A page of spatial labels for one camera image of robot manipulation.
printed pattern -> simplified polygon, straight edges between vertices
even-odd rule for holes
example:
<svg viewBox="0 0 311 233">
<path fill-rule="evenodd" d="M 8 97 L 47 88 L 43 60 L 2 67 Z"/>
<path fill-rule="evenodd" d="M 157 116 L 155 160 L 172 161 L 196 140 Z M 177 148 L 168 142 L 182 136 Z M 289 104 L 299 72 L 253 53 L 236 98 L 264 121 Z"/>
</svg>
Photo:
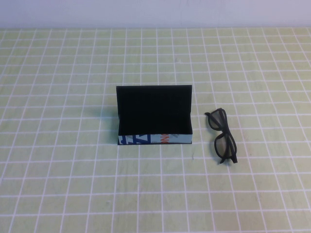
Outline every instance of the printed pattern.
<svg viewBox="0 0 311 233">
<path fill-rule="evenodd" d="M 192 145 L 117 146 L 141 84 L 193 85 Z M 1 30 L 0 232 L 309 232 L 310 118 L 310 28 Z"/>
<path fill-rule="evenodd" d="M 119 144 L 191 143 L 192 134 L 139 134 L 119 136 Z"/>
</svg>

eyeglasses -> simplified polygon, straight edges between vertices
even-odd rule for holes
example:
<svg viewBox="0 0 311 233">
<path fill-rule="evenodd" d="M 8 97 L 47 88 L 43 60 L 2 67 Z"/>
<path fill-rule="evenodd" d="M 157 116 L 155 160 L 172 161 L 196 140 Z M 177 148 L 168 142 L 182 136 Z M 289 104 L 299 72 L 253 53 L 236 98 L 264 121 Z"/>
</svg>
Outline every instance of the eyeglasses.
<svg viewBox="0 0 311 233">
<path fill-rule="evenodd" d="M 237 145 L 229 130 L 227 114 L 225 110 L 219 108 L 212 113 L 205 113 L 208 117 L 208 123 L 213 130 L 222 131 L 214 142 L 217 155 L 222 159 L 222 164 L 226 159 L 231 159 L 233 163 L 237 163 Z"/>
</svg>

red lettering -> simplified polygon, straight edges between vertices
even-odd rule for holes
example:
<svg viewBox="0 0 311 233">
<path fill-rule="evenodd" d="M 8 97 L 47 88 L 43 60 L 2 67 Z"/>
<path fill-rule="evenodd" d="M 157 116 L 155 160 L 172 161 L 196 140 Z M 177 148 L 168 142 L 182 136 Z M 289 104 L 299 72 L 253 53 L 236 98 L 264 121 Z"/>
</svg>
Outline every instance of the red lettering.
<svg viewBox="0 0 311 233">
<path fill-rule="evenodd" d="M 168 143 L 170 136 L 168 134 L 161 134 L 161 143 Z"/>
</svg>

eyeglass rim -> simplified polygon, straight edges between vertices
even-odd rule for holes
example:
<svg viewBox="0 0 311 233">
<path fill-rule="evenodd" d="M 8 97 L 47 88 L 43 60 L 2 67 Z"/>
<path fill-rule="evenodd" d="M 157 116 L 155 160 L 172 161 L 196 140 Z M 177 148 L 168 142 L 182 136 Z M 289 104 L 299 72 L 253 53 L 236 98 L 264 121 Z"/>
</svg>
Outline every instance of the eyeglass rim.
<svg viewBox="0 0 311 233">
<path fill-rule="evenodd" d="M 224 155 L 220 155 L 219 151 L 217 150 L 217 140 L 219 140 L 220 138 L 224 137 L 225 135 L 228 135 L 228 137 L 231 138 L 231 140 L 228 140 L 226 139 L 226 149 L 225 149 L 225 152 L 224 152 Z M 214 148 L 215 148 L 215 151 L 216 151 L 216 154 L 218 155 L 219 158 L 221 158 L 221 164 L 226 160 L 226 159 L 231 159 L 233 161 L 233 163 L 237 163 L 238 160 L 237 160 L 237 145 L 235 143 L 235 140 L 232 136 L 231 133 L 228 133 L 228 132 L 223 132 L 221 133 L 220 135 L 218 135 L 216 138 L 215 138 L 215 141 L 214 141 Z M 231 149 L 231 155 L 230 156 L 226 156 L 225 154 L 228 153 L 228 150 Z"/>
<path fill-rule="evenodd" d="M 220 117 L 221 117 L 221 118 L 224 117 L 223 121 L 225 122 L 225 125 L 228 124 L 228 122 L 227 122 L 227 114 L 226 114 L 225 110 L 222 109 L 222 108 L 218 108 L 218 109 L 216 109 L 215 111 L 213 111 L 213 112 L 211 112 L 211 113 L 205 113 L 205 115 L 208 117 L 208 119 L 207 119 L 207 120 L 208 120 L 208 124 L 209 124 L 209 126 L 210 126 L 213 130 L 222 131 L 222 130 L 225 128 L 225 125 L 221 125 L 220 122 L 219 122 L 218 120 L 216 120 L 215 117 L 213 117 L 213 114 L 214 114 L 215 112 L 220 112 L 220 113 L 222 113 L 223 115 L 219 113 Z M 218 128 L 215 128 L 215 127 L 212 126 L 212 124 L 211 124 L 211 122 L 210 122 L 211 120 L 218 126 Z"/>
</svg>

grid mat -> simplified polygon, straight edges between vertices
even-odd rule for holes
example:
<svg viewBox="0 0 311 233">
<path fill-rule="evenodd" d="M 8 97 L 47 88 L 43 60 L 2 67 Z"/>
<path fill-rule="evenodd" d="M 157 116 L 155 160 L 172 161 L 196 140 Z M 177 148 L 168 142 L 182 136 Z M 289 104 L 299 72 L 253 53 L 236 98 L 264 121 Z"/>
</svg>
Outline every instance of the grid mat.
<svg viewBox="0 0 311 233">
<path fill-rule="evenodd" d="M 0 74 L 1 233 L 311 232 L 311 28 L 0 30 Z M 141 84 L 193 85 L 192 145 L 116 145 Z"/>
</svg>

